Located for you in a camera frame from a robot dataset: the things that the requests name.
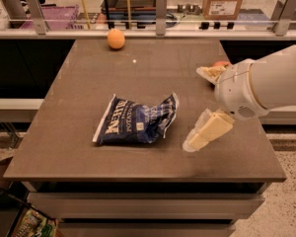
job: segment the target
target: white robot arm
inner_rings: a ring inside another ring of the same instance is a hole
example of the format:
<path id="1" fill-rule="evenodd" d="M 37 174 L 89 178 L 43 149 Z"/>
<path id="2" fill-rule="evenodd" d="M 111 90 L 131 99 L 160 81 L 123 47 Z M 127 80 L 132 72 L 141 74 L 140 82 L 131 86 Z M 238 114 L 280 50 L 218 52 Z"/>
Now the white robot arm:
<path id="1" fill-rule="evenodd" d="M 239 120 L 296 106 L 296 45 L 227 67 L 216 83 L 215 97 L 225 112 Z"/>
<path id="2" fill-rule="evenodd" d="M 259 60 L 226 67 L 200 67 L 198 74 L 215 85 L 216 112 L 205 110 L 183 148 L 194 152 L 222 136 L 233 122 L 262 117 L 274 108 L 296 106 L 296 45 Z"/>

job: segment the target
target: cardboard box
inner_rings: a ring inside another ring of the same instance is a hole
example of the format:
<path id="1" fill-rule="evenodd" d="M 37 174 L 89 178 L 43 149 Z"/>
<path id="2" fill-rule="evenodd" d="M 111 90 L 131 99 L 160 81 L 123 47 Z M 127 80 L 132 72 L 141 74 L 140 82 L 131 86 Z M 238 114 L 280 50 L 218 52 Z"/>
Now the cardboard box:
<path id="1" fill-rule="evenodd" d="M 205 20 L 236 20 L 243 0 L 203 0 Z"/>

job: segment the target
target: table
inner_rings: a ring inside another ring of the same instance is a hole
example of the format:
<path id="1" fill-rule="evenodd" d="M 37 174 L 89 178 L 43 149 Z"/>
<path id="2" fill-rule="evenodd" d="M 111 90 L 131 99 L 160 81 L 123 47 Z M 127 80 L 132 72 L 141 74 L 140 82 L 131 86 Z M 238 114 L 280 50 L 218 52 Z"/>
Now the table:
<path id="1" fill-rule="evenodd" d="M 127 39 L 119 51 L 76 40 L 4 177 L 24 182 L 68 237 L 229 236 L 286 177 L 257 118 L 197 153 L 182 150 L 199 115 L 218 108 L 195 70 L 226 58 L 218 40 Z M 92 142 L 113 94 L 154 106 L 172 92 L 180 107 L 165 139 Z"/>

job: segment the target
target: ball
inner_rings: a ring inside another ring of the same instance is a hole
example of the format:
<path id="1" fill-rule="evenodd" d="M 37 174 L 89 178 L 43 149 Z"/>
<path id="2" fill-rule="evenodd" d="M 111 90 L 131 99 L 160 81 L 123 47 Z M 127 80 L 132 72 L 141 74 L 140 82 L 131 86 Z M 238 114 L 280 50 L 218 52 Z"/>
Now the ball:
<path id="1" fill-rule="evenodd" d="M 231 63 L 229 61 L 226 61 L 226 60 L 219 60 L 219 61 L 216 61 L 212 67 L 215 67 L 215 66 L 224 66 L 224 67 L 227 67 L 231 65 Z"/>
<path id="2" fill-rule="evenodd" d="M 108 44 L 112 49 L 121 49 L 125 44 L 125 36 L 119 29 L 111 29 L 108 34 Z"/>

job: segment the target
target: blue chip bag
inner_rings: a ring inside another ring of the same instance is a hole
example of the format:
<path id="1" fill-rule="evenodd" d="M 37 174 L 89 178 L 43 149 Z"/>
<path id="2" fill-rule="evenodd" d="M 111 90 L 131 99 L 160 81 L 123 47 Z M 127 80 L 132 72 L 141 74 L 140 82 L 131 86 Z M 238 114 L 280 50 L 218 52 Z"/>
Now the blue chip bag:
<path id="1" fill-rule="evenodd" d="M 159 106 L 147 107 L 113 96 L 101 119 L 93 141 L 113 143 L 152 143 L 166 137 L 176 118 L 179 100 L 174 93 Z"/>

